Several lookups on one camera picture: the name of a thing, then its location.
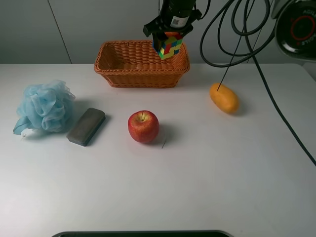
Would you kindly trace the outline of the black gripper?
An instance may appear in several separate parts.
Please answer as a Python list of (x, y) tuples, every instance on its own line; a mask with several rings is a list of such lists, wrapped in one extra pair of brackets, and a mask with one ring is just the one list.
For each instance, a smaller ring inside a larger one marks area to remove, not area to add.
[(168, 37), (165, 32), (177, 32), (182, 39), (193, 30), (192, 23), (200, 20), (200, 11), (195, 9), (195, 0), (164, 0), (159, 15), (144, 25), (143, 33), (153, 35), (153, 48), (160, 50)]

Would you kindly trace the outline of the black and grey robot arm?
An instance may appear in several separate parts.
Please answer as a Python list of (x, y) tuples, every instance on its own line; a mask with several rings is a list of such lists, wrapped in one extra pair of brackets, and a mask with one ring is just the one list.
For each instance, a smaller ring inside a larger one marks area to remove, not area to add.
[[(261, 52), (272, 40), (280, 51), (292, 58), (313, 61), (316, 58), (316, 2), (314, 0), (266, 0), (263, 20), (254, 29), (249, 29), (248, 19), (252, 11), (252, 0), (230, 0), (219, 10), (204, 30), (200, 47), (213, 23), (218, 20), (217, 44), (220, 50), (231, 57), (227, 66), (240, 64)], [(238, 54), (226, 51), (220, 39), (221, 28), (228, 10), (231, 9), (231, 28), (239, 41), (246, 42), (248, 52)], [(157, 53), (167, 46), (167, 40), (179, 36), (181, 39), (193, 30), (193, 23), (206, 16), (196, 7), (194, 0), (164, 0), (158, 16), (144, 25), (145, 36), (153, 37), (153, 48)], [(258, 48), (250, 44), (250, 36), (263, 29), (269, 18), (275, 20), (274, 28), (266, 41)]]

